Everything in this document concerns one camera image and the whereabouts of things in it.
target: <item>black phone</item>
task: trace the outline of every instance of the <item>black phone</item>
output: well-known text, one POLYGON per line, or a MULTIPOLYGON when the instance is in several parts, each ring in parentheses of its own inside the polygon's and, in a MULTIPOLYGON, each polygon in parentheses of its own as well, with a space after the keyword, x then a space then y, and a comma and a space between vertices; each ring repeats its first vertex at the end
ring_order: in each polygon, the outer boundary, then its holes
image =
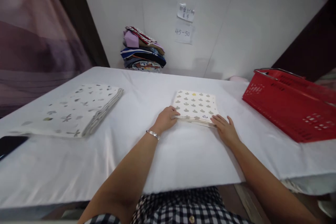
POLYGON ((27 136, 4 136, 0 139, 0 161, 28 140, 27 136))

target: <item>stack of folded clothes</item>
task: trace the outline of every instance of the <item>stack of folded clothes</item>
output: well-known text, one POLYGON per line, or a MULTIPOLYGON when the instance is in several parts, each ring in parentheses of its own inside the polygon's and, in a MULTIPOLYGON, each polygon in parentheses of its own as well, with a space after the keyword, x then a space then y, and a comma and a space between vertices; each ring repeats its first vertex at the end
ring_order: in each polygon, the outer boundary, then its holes
POLYGON ((214 95, 179 90, 175 95, 173 106, 181 114, 176 116, 178 121, 214 127, 210 120, 212 115, 218 114, 214 95))
POLYGON ((37 108, 29 120, 10 130, 14 134, 81 138, 91 135, 119 100, 123 89, 106 84, 83 84, 62 98, 37 108))
POLYGON ((120 54, 126 68, 161 72, 161 69, 166 65, 162 46, 133 26, 126 26, 123 44, 126 48, 120 54))

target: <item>right hand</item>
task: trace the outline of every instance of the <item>right hand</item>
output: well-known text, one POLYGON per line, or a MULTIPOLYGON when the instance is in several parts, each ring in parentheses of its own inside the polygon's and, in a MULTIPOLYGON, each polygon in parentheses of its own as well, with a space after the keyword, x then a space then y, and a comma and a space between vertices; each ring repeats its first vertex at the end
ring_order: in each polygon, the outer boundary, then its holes
POLYGON ((213 115, 210 119, 216 125, 221 140, 229 148, 233 145, 241 143, 233 121, 229 116, 227 117, 229 122, 220 115, 213 115))

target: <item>basket handle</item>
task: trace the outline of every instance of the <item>basket handle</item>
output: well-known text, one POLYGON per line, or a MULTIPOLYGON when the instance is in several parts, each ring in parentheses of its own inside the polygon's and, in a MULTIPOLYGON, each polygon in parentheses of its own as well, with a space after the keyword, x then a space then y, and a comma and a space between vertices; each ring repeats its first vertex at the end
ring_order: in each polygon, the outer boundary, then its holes
MULTIPOLYGON (((259 70, 279 70, 279 71, 285 72, 285 73, 287 73, 287 74, 291 74, 291 75, 294 75, 294 76, 296 76, 296 77, 305 79, 305 77, 302 77, 302 76, 297 75, 297 74, 292 73, 292 72, 288 72, 288 71, 283 70, 283 69, 281 69, 281 68, 259 68, 259 69, 255 69, 256 72, 258 72, 258 73, 262 73, 262 74, 264 74, 264 75, 267 75, 267 74, 265 74, 265 73, 263 73, 263 72, 260 72, 259 70)), ((272 79, 278 80, 277 78, 274 78, 274 77, 272 77, 272 76, 269 76, 269 75, 267 75, 267 76, 270 77, 270 78, 272 78, 272 79)))

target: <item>paper note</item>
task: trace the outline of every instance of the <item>paper note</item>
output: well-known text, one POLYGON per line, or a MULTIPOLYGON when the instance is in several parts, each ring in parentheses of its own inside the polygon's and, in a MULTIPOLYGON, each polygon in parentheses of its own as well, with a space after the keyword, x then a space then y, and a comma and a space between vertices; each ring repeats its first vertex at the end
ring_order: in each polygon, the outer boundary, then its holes
POLYGON ((175 41, 185 44, 193 44, 195 27, 182 20, 178 20, 175 26, 175 41))
POLYGON ((185 3, 180 3, 177 9, 177 16, 189 22, 193 22, 195 10, 188 8, 185 3))

